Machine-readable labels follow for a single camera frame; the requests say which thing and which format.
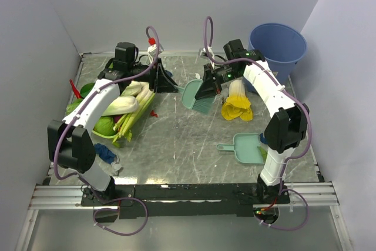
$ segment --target cable tie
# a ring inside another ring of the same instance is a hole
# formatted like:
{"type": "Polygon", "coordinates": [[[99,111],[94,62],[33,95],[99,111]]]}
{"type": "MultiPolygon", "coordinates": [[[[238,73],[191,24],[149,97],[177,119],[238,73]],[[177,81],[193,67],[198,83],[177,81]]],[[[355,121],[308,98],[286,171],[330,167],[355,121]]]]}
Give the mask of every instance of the cable tie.
{"type": "Polygon", "coordinates": [[[283,91],[284,88],[285,88],[284,85],[277,85],[277,90],[278,90],[278,91],[283,91]]]}
{"type": "Polygon", "coordinates": [[[256,81],[256,79],[259,77],[259,75],[261,75],[262,73],[266,73],[266,72],[269,72],[269,71],[270,71],[269,69],[260,69],[260,68],[258,68],[258,69],[260,70],[260,72],[257,73],[257,74],[254,76],[254,79],[253,79],[253,81],[252,81],[252,85],[254,84],[254,82],[256,81]]]}

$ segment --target red object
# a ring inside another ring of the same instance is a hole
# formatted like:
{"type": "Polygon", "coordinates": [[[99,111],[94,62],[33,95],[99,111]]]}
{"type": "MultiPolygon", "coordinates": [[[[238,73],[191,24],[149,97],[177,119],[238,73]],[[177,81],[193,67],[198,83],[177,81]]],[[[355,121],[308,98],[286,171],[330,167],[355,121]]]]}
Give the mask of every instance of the red object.
{"type": "Polygon", "coordinates": [[[150,112],[150,115],[151,115],[152,117],[158,118],[158,114],[155,113],[154,110],[152,110],[152,111],[150,112]]]}
{"type": "Polygon", "coordinates": [[[122,118],[123,115],[115,115],[115,116],[112,116],[113,117],[113,121],[115,123],[117,123],[121,118],[122,118]]]}
{"type": "Polygon", "coordinates": [[[154,45],[155,44],[155,39],[154,38],[149,38],[149,44],[154,45]]]}
{"type": "Polygon", "coordinates": [[[72,87],[73,93],[76,95],[76,98],[77,99],[82,98],[80,92],[78,91],[78,89],[76,89],[75,84],[73,83],[71,79],[69,80],[69,83],[70,83],[70,86],[72,87]]]}

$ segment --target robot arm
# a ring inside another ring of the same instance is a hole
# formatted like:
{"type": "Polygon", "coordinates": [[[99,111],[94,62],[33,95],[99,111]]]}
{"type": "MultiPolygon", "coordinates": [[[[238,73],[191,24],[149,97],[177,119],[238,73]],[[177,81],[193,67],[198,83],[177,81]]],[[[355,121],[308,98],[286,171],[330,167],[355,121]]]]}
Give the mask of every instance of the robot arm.
{"type": "MultiPolygon", "coordinates": [[[[134,44],[118,43],[115,57],[109,60],[99,74],[89,95],[71,114],[64,117],[63,121],[52,121],[48,126],[50,160],[53,161],[55,149],[62,133],[70,125],[60,146],[58,165],[76,171],[79,177],[90,183],[97,191],[106,191],[111,177],[95,162],[95,149],[90,134],[107,107],[124,91],[130,81],[111,83],[139,74],[148,68],[148,66],[136,62],[137,55],[138,49],[134,44]]],[[[137,80],[148,82],[149,88],[156,93],[178,91],[176,82],[164,70],[160,58],[149,72],[137,80]]]]}
{"type": "Polygon", "coordinates": [[[277,79],[274,78],[268,63],[258,50],[247,51],[239,39],[230,41],[223,48],[229,60],[252,59],[263,70],[248,61],[223,65],[217,69],[208,63],[204,66],[203,84],[195,97],[202,99],[217,95],[222,90],[221,84],[241,77],[253,85],[271,117],[264,131],[269,149],[260,177],[265,187],[278,185],[282,181],[281,172],[286,159],[293,154],[300,141],[306,136],[306,116],[295,102],[283,93],[284,86],[275,83],[277,79]]]}

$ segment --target blue cloth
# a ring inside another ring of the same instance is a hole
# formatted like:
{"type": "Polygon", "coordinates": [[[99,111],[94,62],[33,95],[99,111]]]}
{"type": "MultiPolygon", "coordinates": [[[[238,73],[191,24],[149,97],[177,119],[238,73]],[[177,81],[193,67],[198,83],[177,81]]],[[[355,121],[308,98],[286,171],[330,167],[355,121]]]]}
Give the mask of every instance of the blue cloth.
{"type": "Polygon", "coordinates": [[[95,153],[97,153],[99,157],[106,163],[111,164],[115,160],[116,155],[112,153],[107,146],[97,143],[96,145],[94,145],[94,147],[95,153]]]}
{"type": "Polygon", "coordinates": [[[266,141],[266,138],[265,138],[265,136],[264,136],[263,133],[260,134],[260,141],[261,141],[263,144],[268,145],[268,142],[266,141]]]}

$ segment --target black bracket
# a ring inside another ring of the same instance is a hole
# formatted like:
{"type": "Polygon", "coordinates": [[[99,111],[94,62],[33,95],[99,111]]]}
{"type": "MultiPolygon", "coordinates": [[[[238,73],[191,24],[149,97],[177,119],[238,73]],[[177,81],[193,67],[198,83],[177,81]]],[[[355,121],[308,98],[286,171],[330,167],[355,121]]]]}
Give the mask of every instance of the black bracket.
{"type": "MultiPolygon", "coordinates": [[[[53,162],[58,140],[67,124],[53,120],[47,127],[49,159],[53,162]]],[[[86,129],[72,126],[60,147],[58,165],[85,173],[95,161],[95,148],[86,129]]]]}
{"type": "Polygon", "coordinates": [[[150,70],[149,88],[154,93],[178,92],[177,83],[165,71],[162,60],[158,58],[156,65],[150,70]]]}
{"type": "Polygon", "coordinates": [[[279,154],[288,148],[299,146],[306,136],[307,118],[298,105],[289,109],[280,108],[271,117],[269,124],[265,128],[264,136],[270,148],[279,154]]]}

